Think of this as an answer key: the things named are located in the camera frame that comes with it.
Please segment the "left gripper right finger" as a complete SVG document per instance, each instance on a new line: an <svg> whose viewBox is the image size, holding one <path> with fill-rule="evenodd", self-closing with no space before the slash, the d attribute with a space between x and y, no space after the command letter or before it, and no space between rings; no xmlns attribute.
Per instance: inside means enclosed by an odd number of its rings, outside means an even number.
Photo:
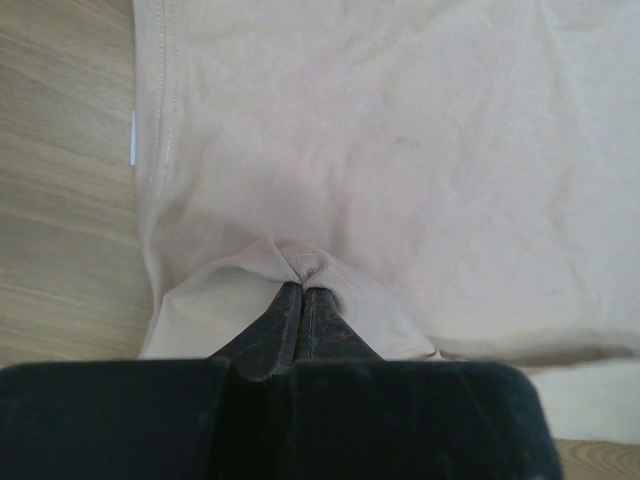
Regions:
<svg viewBox="0 0 640 480"><path fill-rule="evenodd" d="M294 360L381 360L342 318L330 290L304 293Z"/></svg>

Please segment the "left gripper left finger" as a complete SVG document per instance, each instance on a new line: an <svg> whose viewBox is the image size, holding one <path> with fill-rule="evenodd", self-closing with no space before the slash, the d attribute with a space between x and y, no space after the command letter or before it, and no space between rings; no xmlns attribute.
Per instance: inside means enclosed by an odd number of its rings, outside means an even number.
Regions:
<svg viewBox="0 0 640 480"><path fill-rule="evenodd" d="M285 283L265 312L209 359L227 359L252 382L284 381L290 373L302 319L303 289Z"/></svg>

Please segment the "beige t shirt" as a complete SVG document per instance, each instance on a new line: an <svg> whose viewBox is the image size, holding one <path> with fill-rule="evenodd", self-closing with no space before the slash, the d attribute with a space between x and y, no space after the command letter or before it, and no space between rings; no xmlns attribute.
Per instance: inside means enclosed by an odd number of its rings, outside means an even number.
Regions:
<svg viewBox="0 0 640 480"><path fill-rule="evenodd" d="M137 1L147 358L279 287L387 359L524 370L555 437L639 441L635 1Z"/></svg>

